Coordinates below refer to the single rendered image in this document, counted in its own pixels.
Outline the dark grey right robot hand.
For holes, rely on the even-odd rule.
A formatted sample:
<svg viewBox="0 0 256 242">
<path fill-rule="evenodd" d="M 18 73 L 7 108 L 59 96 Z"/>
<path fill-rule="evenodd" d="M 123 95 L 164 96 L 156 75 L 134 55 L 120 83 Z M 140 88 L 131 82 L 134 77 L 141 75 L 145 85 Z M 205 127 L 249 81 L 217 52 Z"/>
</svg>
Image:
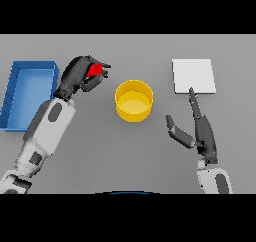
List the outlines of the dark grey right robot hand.
<svg viewBox="0 0 256 242">
<path fill-rule="evenodd" d="M 201 113 L 198 96 L 193 88 L 189 89 L 189 102 L 195 124 L 195 137 L 178 127 L 170 115 L 166 116 L 168 134 L 187 149 L 196 147 L 198 154 L 204 157 L 206 164 L 217 164 L 217 147 L 213 129 L 208 118 Z"/>
</svg>

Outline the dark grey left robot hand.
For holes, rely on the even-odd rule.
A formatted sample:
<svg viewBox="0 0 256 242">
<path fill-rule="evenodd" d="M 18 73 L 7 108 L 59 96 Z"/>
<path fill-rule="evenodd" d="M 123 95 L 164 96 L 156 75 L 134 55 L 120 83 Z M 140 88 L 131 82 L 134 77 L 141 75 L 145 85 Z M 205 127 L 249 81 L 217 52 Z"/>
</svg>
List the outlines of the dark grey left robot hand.
<svg viewBox="0 0 256 242">
<path fill-rule="evenodd" d="M 99 76 L 87 77 L 87 72 L 93 64 L 100 64 L 102 66 L 102 74 Z M 83 92 L 90 92 L 99 85 L 104 78 L 108 77 L 107 68 L 110 67 L 110 64 L 100 62 L 90 55 L 75 57 L 65 68 L 60 85 L 54 92 L 54 96 L 64 101 L 69 101 L 72 95 L 79 89 Z"/>
</svg>

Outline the red beaker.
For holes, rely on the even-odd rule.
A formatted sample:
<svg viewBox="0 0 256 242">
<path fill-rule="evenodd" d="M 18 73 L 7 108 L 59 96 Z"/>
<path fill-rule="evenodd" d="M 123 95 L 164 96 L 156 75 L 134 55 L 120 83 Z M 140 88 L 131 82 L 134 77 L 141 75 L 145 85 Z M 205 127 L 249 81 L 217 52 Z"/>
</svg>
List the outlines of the red beaker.
<svg viewBox="0 0 256 242">
<path fill-rule="evenodd" d="M 93 64 L 87 72 L 87 77 L 99 76 L 102 74 L 102 66 L 100 64 Z"/>
</svg>

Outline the pale square measuring scale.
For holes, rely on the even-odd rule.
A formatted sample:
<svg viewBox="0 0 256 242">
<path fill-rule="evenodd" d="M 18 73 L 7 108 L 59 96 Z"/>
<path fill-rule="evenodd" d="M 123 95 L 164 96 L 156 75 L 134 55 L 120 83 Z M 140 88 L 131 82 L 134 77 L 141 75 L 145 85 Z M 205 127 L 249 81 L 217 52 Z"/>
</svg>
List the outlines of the pale square measuring scale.
<svg viewBox="0 0 256 242">
<path fill-rule="evenodd" d="M 188 94 L 190 88 L 197 94 L 216 93 L 210 59 L 173 59 L 172 71 L 176 94 Z"/>
</svg>

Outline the yellow bowl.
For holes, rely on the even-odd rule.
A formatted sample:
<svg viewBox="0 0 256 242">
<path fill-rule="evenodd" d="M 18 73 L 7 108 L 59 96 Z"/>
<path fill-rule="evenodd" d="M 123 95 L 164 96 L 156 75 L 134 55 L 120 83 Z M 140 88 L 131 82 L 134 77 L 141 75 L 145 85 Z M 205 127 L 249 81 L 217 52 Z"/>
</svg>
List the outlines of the yellow bowl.
<svg viewBox="0 0 256 242">
<path fill-rule="evenodd" d="M 127 80 L 121 83 L 114 95 L 116 112 L 126 122 L 142 122 L 151 113 L 154 93 L 141 80 Z"/>
</svg>

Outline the blue tray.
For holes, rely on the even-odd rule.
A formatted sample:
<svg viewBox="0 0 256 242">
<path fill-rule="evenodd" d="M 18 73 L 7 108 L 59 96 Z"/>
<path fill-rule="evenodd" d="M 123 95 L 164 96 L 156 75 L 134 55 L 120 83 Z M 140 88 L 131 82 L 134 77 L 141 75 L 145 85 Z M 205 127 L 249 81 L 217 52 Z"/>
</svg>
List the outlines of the blue tray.
<svg viewBox="0 0 256 242">
<path fill-rule="evenodd" d="M 25 132 L 40 105 L 53 99 L 58 74 L 55 61 L 13 61 L 0 109 L 0 130 Z"/>
</svg>

